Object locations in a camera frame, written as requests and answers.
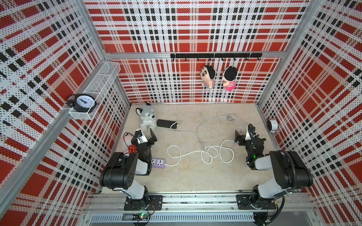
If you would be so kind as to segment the black power strip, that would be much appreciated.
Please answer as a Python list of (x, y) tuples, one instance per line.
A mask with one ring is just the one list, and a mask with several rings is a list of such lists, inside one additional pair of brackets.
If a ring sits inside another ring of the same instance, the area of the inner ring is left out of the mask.
[(158, 127), (174, 129), (174, 130), (176, 130), (177, 127), (178, 127), (178, 122), (170, 121), (170, 120), (158, 119), (156, 124), (157, 124)]

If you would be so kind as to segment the purple power strip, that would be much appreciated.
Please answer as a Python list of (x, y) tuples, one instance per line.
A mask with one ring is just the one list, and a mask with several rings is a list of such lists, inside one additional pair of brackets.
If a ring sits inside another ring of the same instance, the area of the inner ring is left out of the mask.
[(153, 158), (151, 163), (153, 168), (164, 169), (166, 166), (165, 159)]

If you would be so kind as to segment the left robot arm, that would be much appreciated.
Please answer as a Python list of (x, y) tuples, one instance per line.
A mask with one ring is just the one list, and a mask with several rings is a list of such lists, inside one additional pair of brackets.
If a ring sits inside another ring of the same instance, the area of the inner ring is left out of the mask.
[(146, 186), (136, 181), (135, 176), (148, 176), (152, 170), (151, 146), (157, 138), (150, 129), (150, 138), (142, 130), (136, 130), (131, 144), (135, 153), (115, 152), (110, 157), (100, 176), (100, 185), (127, 195), (125, 211), (160, 211), (163, 196), (150, 195)]

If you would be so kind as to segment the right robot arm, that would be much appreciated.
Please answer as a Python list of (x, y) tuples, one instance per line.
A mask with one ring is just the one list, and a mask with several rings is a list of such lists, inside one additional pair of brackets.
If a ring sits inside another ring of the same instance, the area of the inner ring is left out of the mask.
[(246, 135), (236, 131), (234, 142), (245, 147), (250, 169), (273, 171), (273, 177), (255, 185), (250, 194), (236, 196), (238, 209), (275, 210), (278, 198), (313, 184), (313, 177), (297, 152), (278, 150), (263, 154), (265, 139), (252, 131)]

